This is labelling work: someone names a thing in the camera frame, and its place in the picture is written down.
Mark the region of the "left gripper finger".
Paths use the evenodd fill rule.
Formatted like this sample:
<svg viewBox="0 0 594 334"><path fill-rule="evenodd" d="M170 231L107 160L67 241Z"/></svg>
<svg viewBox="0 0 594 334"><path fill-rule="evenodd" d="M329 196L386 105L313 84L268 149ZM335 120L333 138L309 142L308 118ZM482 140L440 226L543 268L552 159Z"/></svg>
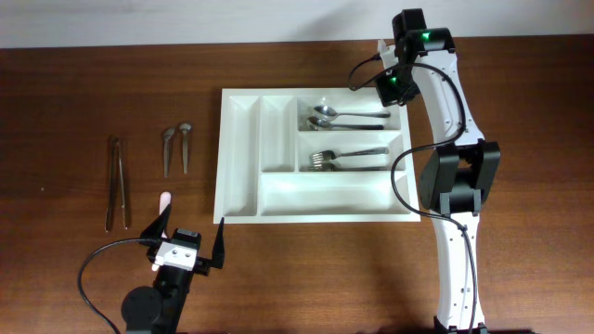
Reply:
<svg viewBox="0 0 594 334"><path fill-rule="evenodd" d="M170 239L166 235L166 229L171 214L172 205L167 204L161 214L140 234L140 244L144 246L160 245L163 241Z"/></svg>
<svg viewBox="0 0 594 334"><path fill-rule="evenodd" d="M224 241L224 227L225 218L222 217L217 228L217 234L214 240L211 258L211 267L216 269L222 269L225 263L226 249Z"/></svg>

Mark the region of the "steel tablespoon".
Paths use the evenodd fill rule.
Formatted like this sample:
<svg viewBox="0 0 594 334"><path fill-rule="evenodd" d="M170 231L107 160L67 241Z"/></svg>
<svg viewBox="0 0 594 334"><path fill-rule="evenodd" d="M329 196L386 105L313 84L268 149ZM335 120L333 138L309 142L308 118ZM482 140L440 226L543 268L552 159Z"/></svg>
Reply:
<svg viewBox="0 0 594 334"><path fill-rule="evenodd" d="M323 118L333 121L341 116L354 116L354 117L369 117L369 118L380 118L387 119L391 117L390 111L380 111L371 113L356 113L356 112L339 112L330 106L322 105L313 107L313 111L321 114Z"/></svg>
<svg viewBox="0 0 594 334"><path fill-rule="evenodd" d="M330 131L333 129L349 129L349 130L383 130L384 126L381 124L377 125L356 125L356 124L338 124L319 119L317 117L309 117L306 120L308 126L316 131Z"/></svg>

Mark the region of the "small steel spoon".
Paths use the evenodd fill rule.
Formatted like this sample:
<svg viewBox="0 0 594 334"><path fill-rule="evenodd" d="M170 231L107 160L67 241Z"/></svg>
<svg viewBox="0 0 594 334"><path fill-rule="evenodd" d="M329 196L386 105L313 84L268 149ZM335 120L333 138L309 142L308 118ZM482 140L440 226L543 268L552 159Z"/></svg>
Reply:
<svg viewBox="0 0 594 334"><path fill-rule="evenodd" d="M167 128L162 135L163 139L163 175L168 177L170 174L171 163L171 141L175 134L175 128Z"/></svg>
<svg viewBox="0 0 594 334"><path fill-rule="evenodd" d="M182 162L183 162L183 173L188 173L189 165L189 133L192 125L190 123L181 123L179 130L182 133Z"/></svg>

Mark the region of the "steel kitchen tongs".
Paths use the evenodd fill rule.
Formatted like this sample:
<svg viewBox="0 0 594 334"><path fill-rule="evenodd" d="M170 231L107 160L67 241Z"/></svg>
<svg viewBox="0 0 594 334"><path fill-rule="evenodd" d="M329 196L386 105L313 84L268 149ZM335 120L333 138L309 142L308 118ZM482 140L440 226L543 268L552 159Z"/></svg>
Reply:
<svg viewBox="0 0 594 334"><path fill-rule="evenodd" d="M104 224L106 232L110 232L114 226L117 198L121 200L123 227L128 229L131 221L128 213L129 199L126 191L123 144L118 136L112 135L109 138L109 198Z"/></svg>

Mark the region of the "steel fork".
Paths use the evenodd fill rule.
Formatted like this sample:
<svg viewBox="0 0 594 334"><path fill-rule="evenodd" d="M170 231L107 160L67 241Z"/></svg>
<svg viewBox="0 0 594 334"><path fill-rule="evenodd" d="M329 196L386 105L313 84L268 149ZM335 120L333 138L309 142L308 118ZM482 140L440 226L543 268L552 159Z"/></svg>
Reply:
<svg viewBox="0 0 594 334"><path fill-rule="evenodd" d="M310 164L307 168L308 172L379 172L386 170L387 168L385 166L341 167L331 162L314 163Z"/></svg>
<svg viewBox="0 0 594 334"><path fill-rule="evenodd" d="M322 150L312 153L309 156L309 161L312 163L335 161L341 157L357 157L367 155L385 155L390 150L387 147L369 148L364 150L352 151L352 152L341 152L339 150Z"/></svg>

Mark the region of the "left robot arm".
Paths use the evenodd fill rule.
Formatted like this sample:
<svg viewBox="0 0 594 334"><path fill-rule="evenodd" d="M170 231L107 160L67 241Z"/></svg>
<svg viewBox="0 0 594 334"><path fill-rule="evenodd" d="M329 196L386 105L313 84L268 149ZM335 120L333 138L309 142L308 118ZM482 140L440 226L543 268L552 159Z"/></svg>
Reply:
<svg viewBox="0 0 594 334"><path fill-rule="evenodd" d="M170 237L163 235L172 210L162 213L141 233L148 247L147 257L156 267L150 286L131 290L122 303L127 333L175 333L195 275L207 276L225 262L224 226L219 223L212 256L199 256L201 234L176 228Z"/></svg>

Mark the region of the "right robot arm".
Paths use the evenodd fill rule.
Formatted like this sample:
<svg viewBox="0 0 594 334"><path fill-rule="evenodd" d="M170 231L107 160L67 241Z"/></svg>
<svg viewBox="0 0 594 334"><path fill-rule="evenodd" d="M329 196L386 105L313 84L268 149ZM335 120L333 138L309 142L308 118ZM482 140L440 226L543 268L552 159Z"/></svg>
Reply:
<svg viewBox="0 0 594 334"><path fill-rule="evenodd" d="M447 28L428 28L419 8L392 20L394 44L380 42L384 70L373 82L385 107L421 96L428 113L432 155L419 180L419 215L431 219L440 278L438 333L485 333L478 293L476 238L480 212L500 162L496 142L485 140L458 77L458 57Z"/></svg>

